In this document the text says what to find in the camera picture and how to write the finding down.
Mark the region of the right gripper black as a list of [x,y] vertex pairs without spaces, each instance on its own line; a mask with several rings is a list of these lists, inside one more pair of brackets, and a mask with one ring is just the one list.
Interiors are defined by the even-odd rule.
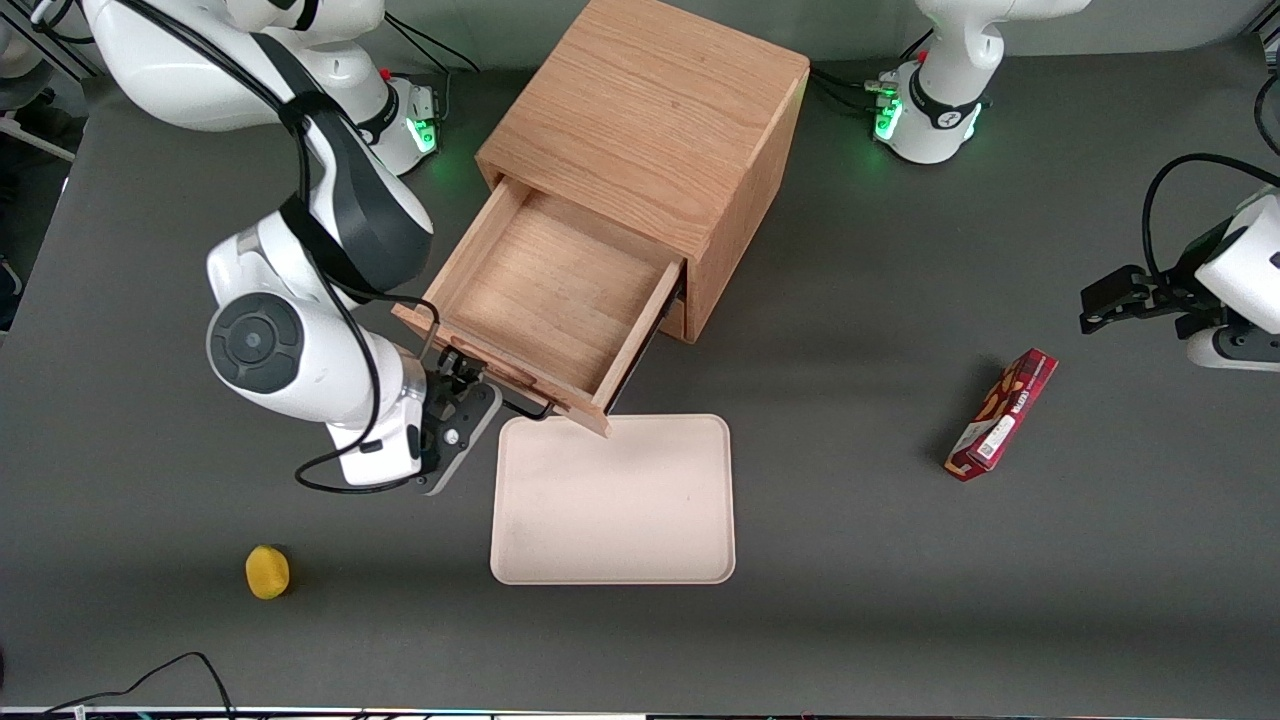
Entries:
[[480,380],[486,363],[458,350],[443,350],[428,369],[425,413],[444,413],[457,404],[486,400],[486,384]]

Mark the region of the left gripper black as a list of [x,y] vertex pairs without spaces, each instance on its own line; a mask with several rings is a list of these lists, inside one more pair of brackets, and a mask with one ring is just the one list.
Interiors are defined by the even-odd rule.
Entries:
[[1174,315],[1179,340],[1226,325],[1226,309],[1194,274],[1165,270],[1151,279],[1140,266],[1120,266],[1082,291],[1080,332],[1093,334],[1116,322],[1140,320],[1149,315]]

